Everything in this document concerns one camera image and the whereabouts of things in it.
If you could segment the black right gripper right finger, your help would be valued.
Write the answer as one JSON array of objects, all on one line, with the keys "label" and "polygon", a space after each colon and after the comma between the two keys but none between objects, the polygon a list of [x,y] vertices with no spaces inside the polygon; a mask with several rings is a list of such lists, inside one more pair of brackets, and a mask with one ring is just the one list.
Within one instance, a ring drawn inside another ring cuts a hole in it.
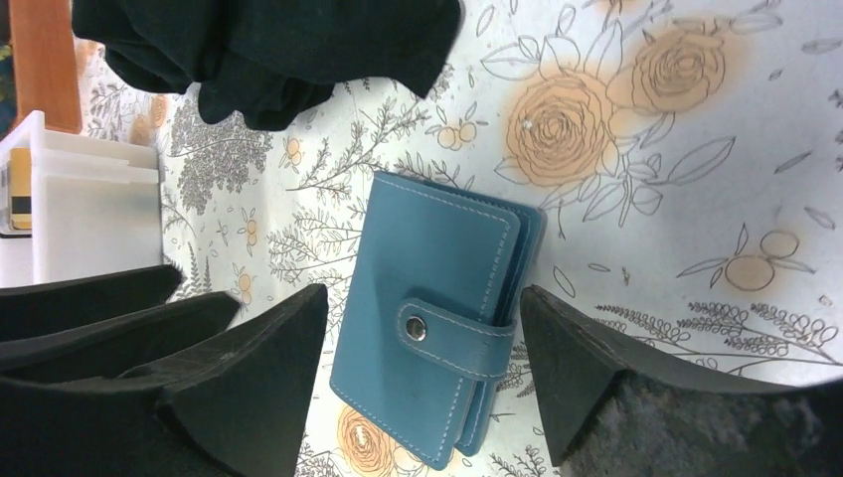
[{"label": "black right gripper right finger", "polygon": [[676,358],[544,288],[520,316],[550,460],[566,476],[838,476],[842,384],[792,387]]}]

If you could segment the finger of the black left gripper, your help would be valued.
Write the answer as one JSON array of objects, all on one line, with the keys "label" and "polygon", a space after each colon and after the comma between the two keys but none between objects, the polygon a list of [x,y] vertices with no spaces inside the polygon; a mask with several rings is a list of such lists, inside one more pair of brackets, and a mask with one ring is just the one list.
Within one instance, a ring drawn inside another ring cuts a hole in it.
[{"label": "finger of the black left gripper", "polygon": [[1,376],[35,383],[112,379],[224,332],[241,308],[226,292],[158,305],[1,345]]},{"label": "finger of the black left gripper", "polygon": [[165,303],[183,281],[161,264],[1,290],[3,342],[50,335]]}]

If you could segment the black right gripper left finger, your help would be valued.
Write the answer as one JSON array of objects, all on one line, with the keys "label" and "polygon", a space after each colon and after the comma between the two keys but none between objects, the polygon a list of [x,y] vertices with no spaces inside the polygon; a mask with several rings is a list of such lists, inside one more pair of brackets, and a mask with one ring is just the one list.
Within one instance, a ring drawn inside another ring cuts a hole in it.
[{"label": "black right gripper left finger", "polygon": [[121,375],[1,376],[5,476],[291,476],[328,313],[311,284]]}]

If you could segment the blue leather card holder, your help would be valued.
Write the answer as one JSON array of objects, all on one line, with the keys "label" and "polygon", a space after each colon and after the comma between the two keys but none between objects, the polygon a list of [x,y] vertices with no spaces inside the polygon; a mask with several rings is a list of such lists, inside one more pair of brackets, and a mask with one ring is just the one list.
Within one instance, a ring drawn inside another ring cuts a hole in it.
[{"label": "blue leather card holder", "polygon": [[376,173],[332,391],[433,469],[476,454],[544,224],[530,206]]}]

